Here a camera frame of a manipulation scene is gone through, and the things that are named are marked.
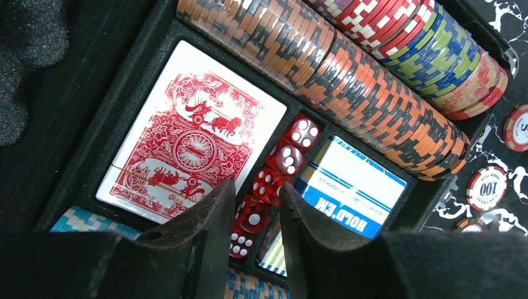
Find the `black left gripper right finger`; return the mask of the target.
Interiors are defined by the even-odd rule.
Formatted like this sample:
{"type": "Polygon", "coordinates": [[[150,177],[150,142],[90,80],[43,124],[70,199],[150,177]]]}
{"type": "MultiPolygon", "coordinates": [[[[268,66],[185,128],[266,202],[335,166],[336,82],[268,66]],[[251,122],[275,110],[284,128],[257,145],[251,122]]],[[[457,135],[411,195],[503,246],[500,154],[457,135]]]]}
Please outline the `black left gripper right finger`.
{"type": "Polygon", "coordinates": [[[289,184],[280,222],[291,298],[526,298],[527,238],[386,232],[365,239],[289,184]]]}

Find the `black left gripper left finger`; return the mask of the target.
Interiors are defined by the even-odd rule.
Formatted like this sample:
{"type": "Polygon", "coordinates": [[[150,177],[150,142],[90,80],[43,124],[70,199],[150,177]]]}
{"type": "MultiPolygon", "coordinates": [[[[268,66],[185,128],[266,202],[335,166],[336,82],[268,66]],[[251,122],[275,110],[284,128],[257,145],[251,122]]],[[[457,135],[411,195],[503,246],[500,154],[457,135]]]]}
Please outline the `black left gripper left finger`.
{"type": "Polygon", "coordinates": [[[223,298],[235,209],[226,179],[135,240],[113,232],[3,234],[2,298],[223,298]]]}

